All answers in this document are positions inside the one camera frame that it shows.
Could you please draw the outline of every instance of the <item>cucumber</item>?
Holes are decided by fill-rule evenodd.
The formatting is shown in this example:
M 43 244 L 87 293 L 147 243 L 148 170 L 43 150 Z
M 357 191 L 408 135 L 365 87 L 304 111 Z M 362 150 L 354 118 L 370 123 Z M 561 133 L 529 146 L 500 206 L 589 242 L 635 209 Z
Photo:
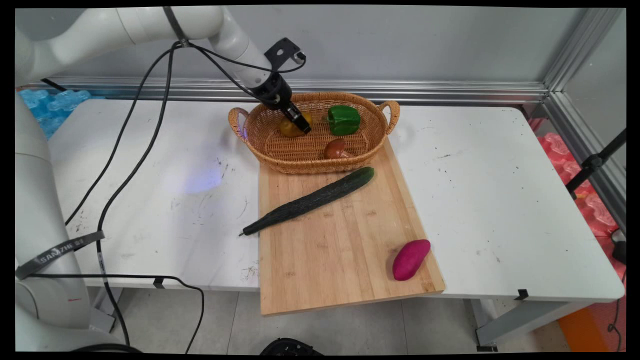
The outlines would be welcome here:
M 271 225 L 291 220 L 313 209 L 317 209 L 322 205 L 327 205 L 345 195 L 349 195 L 368 183 L 369 180 L 373 178 L 373 174 L 374 171 L 372 167 L 360 168 L 324 188 L 271 210 L 267 215 L 258 219 L 258 221 L 245 227 L 239 236 L 257 233 Z

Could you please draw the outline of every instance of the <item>gray floor tile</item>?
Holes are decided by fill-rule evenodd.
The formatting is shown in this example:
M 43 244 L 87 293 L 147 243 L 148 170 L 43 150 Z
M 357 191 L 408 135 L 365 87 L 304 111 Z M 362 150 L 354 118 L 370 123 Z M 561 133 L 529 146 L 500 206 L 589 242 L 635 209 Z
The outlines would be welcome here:
M 500 352 L 570 352 L 558 322 L 548 323 L 514 339 L 498 343 Z
M 258 355 L 277 338 L 325 355 L 406 354 L 400 301 L 263 317 L 260 294 L 240 293 L 228 353 Z
M 226 354 L 238 293 L 205 291 L 204 317 L 190 354 Z M 118 305 L 131 346 L 143 352 L 184 353 L 200 316 L 195 290 L 125 289 Z M 118 322 L 111 332 L 124 339 Z
M 410 355 L 476 353 L 473 312 L 461 299 L 402 300 Z

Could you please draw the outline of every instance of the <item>white table surface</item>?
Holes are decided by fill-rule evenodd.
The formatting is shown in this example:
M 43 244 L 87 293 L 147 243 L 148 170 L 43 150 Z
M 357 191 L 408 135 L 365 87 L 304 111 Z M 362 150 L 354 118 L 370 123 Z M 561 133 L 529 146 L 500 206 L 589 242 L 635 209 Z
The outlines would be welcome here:
M 106 163 L 131 101 L 82 103 L 49 141 L 68 216 Z M 259 163 L 229 128 L 229 109 L 255 105 L 172 101 L 156 144 L 111 206 L 102 241 L 112 274 L 163 274 L 210 290 L 259 290 Z M 104 204 L 153 133 L 159 101 L 139 101 L 111 167 L 69 224 L 92 233 Z M 390 136 L 447 289 L 444 297 L 608 302 L 624 288 L 513 108 L 402 106 Z M 99 273 L 95 247 L 76 252 Z M 111 279 L 112 286 L 152 287 Z M 88 279 L 100 285 L 100 279 Z M 179 287 L 165 281 L 167 287 Z

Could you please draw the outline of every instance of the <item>basket handle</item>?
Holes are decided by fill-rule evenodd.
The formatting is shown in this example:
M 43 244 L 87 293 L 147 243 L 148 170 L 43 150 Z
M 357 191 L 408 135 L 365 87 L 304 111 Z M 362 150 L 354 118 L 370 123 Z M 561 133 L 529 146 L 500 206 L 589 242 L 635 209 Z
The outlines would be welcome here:
M 246 119 L 249 118 L 249 113 L 245 109 L 233 108 L 233 109 L 229 110 L 229 125 L 231 125 L 231 130 L 234 131 L 234 133 L 236 134 L 238 139 L 240 139 L 244 143 L 246 143 L 246 139 L 244 138 L 244 131 L 243 131 L 243 129 L 240 128 L 240 124 L 238 123 L 238 114 L 239 113 L 244 115 L 245 121 L 246 121 Z
M 380 109 L 380 111 L 382 111 L 387 106 L 391 110 L 391 119 L 389 119 L 389 126 L 387 126 L 387 135 L 389 135 L 394 130 L 394 127 L 396 127 L 396 124 L 398 123 L 398 118 L 400 117 L 400 104 L 398 104 L 395 101 L 385 101 L 382 104 L 380 104 L 378 108 Z

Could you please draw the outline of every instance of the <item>purple sweet potato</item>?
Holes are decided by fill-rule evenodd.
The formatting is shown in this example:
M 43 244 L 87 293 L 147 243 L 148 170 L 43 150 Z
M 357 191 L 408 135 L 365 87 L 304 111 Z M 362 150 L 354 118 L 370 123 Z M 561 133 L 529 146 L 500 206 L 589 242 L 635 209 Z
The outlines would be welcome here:
M 406 243 L 394 259 L 394 279 L 398 281 L 411 279 L 418 272 L 429 250 L 431 250 L 429 240 L 413 240 Z

